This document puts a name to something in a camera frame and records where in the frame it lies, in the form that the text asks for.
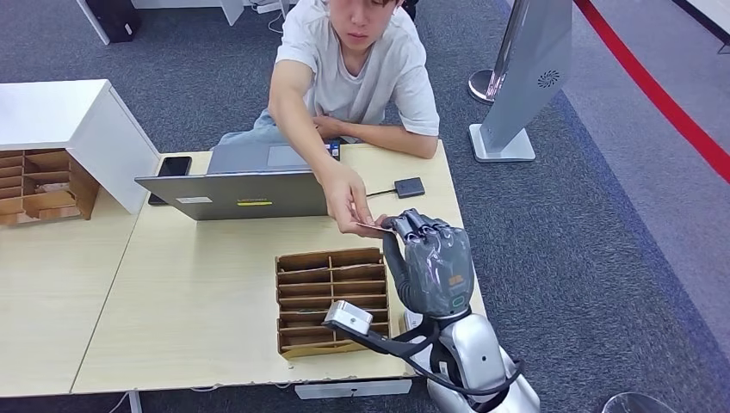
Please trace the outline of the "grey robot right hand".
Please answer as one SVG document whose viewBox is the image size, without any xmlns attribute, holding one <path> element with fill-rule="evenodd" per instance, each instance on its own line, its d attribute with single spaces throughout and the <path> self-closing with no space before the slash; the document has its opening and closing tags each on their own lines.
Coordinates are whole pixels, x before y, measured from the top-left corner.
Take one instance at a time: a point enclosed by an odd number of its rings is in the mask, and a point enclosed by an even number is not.
<svg viewBox="0 0 730 413">
<path fill-rule="evenodd" d="M 467 232 L 408 209 L 382 220 L 382 249 L 400 302 L 446 319 L 470 308 L 475 273 Z"/>
</svg>

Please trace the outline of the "person's left hand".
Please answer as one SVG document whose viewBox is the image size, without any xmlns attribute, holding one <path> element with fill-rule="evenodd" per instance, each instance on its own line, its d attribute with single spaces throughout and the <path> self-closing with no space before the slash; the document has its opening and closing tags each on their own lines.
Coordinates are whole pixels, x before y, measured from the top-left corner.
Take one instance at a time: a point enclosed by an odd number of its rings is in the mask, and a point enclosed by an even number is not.
<svg viewBox="0 0 730 413">
<path fill-rule="evenodd" d="M 346 123 L 326 115 L 312 118 L 315 129 L 323 140 L 341 138 L 345 134 Z"/>
</svg>

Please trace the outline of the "person's right hand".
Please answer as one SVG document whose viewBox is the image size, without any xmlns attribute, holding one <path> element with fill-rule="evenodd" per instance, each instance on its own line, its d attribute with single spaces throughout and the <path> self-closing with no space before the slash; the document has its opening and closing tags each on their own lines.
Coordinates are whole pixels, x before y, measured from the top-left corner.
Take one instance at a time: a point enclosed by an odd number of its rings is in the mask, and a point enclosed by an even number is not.
<svg viewBox="0 0 730 413">
<path fill-rule="evenodd" d="M 352 168 L 329 159 L 314 172 L 324 190 L 328 214 L 337 222 L 341 233 L 367 238 L 383 237 L 384 232 L 375 227 L 386 216 L 373 218 L 364 182 Z"/>
</svg>

